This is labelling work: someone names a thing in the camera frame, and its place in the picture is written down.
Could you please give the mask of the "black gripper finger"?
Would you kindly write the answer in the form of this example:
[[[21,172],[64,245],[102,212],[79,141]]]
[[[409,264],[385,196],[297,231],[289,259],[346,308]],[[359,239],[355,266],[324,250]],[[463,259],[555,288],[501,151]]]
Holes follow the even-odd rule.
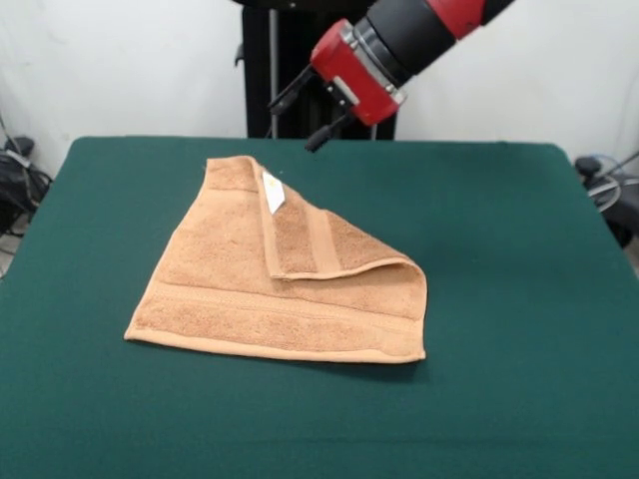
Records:
[[[307,139],[305,149],[308,152],[317,152],[336,134],[356,120],[356,116],[351,113],[344,113],[329,124],[321,126],[313,132]]]
[[[308,82],[317,75],[313,67],[305,67],[280,93],[269,103],[271,113],[284,113],[298,98]]]

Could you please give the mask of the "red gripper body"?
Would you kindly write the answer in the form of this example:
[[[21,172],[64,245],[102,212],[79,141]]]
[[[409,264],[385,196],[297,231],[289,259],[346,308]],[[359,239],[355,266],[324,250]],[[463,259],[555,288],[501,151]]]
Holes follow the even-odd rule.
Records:
[[[377,125],[393,116],[406,99],[346,19],[335,22],[316,43],[311,66],[346,97],[348,109],[364,125]]]

